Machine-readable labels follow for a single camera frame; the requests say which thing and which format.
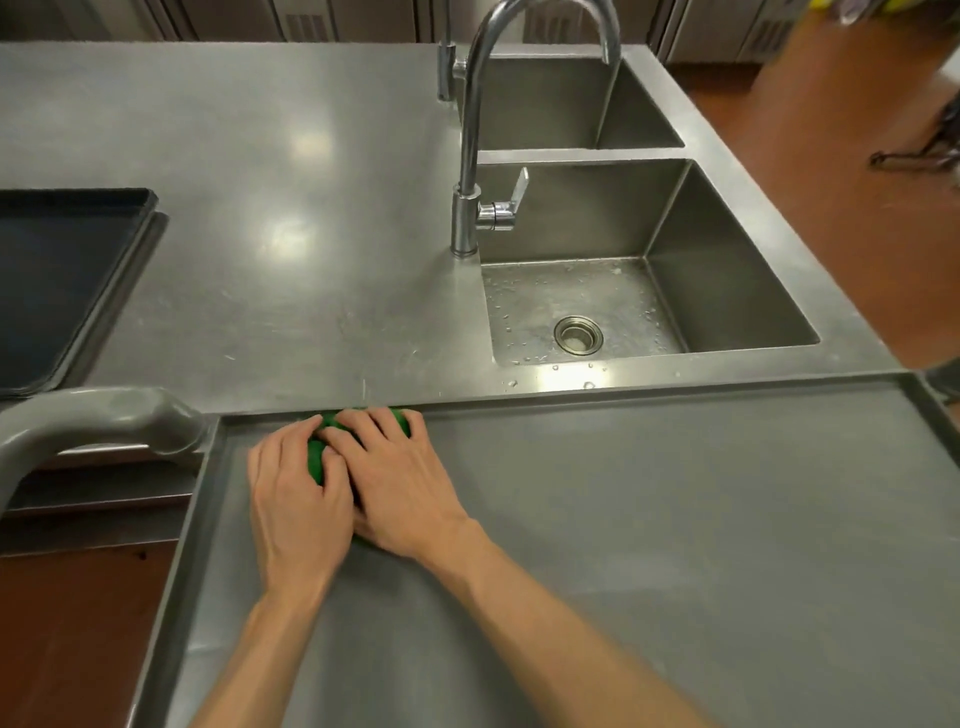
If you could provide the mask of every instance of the forearm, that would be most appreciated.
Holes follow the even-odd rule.
[[[425,565],[464,604],[548,725],[701,728],[657,674],[602,637],[471,522]]]
[[[313,631],[321,595],[264,595],[191,728],[275,728]]]

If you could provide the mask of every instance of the drain strainer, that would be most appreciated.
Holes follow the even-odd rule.
[[[553,338],[567,353],[587,356],[600,351],[603,331],[586,316],[565,316],[553,328]]]

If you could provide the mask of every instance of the metal tray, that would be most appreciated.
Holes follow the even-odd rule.
[[[471,515],[721,725],[960,724],[960,436],[912,376],[430,406]],[[259,597],[225,417],[129,725],[185,726]],[[529,726],[463,610],[355,542],[286,726]]]
[[[17,358],[0,351],[8,361],[0,400],[60,385],[130,267],[155,207],[149,189],[0,190],[3,288],[13,306],[0,308],[0,324],[10,347],[30,347]]]

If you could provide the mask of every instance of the hand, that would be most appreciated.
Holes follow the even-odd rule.
[[[250,518],[267,594],[320,601],[347,556],[353,496],[347,464],[324,449],[324,486],[306,469],[307,441],[322,417],[293,423],[250,450]]]
[[[321,436],[347,460],[363,501],[354,530],[381,548],[423,563],[435,544],[469,517],[430,444],[423,416],[409,409],[403,414],[410,423],[409,438],[386,407],[337,415],[360,443],[336,427]]]

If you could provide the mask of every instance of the brown floor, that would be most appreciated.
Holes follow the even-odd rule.
[[[922,15],[851,28],[814,14],[753,88],[679,71],[806,244],[902,362],[960,354],[960,192],[883,174],[954,92],[953,36]],[[0,559],[0,716],[10,728],[124,723],[171,546]]]

